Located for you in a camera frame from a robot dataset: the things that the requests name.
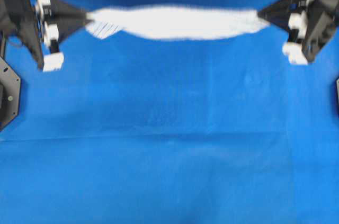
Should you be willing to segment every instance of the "blue surface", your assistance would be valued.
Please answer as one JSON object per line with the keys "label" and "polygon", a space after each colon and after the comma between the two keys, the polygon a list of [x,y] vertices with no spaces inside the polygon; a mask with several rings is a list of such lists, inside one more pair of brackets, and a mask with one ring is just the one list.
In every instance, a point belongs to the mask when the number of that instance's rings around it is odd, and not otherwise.
{"label": "blue surface", "polygon": [[[275,0],[66,0],[260,9]],[[276,28],[219,41],[85,31],[23,78],[0,134],[0,223],[339,223],[338,36],[309,67]]]}

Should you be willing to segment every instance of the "blue background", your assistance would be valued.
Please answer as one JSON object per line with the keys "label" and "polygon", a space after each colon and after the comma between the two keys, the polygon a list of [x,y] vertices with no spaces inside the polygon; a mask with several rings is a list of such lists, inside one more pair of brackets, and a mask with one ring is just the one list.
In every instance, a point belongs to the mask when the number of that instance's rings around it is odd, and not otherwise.
{"label": "blue background", "polygon": [[[66,0],[260,9],[275,0]],[[42,74],[8,48],[0,223],[339,223],[339,37],[290,66],[270,27],[218,41],[66,41]]]}

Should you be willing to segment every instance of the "hexagonal plate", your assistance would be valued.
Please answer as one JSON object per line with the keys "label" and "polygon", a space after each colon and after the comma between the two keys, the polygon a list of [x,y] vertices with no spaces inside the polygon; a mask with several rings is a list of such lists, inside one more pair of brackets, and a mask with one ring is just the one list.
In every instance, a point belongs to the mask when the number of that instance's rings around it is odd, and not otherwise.
{"label": "hexagonal plate", "polygon": [[21,79],[1,57],[0,84],[5,87],[0,109],[0,130],[3,130],[18,115]]}

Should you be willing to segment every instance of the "blue tablecloth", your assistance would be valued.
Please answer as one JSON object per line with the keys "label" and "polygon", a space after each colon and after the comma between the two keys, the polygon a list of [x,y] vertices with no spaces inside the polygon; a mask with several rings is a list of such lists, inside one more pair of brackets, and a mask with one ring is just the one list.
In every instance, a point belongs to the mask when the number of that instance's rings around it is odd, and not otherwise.
{"label": "blue tablecloth", "polygon": [[[275,0],[66,0],[260,9]],[[339,223],[338,36],[290,66],[270,27],[218,41],[80,31],[61,71],[25,49],[0,134],[0,223]]]}

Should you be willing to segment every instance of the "black metal bracket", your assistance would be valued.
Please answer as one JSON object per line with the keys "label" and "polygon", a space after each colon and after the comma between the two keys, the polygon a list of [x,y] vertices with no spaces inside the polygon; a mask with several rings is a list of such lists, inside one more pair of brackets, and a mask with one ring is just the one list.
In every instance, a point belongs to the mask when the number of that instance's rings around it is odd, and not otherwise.
{"label": "black metal bracket", "polygon": [[0,130],[3,130],[18,115],[21,79],[6,63],[6,39],[0,47]]}

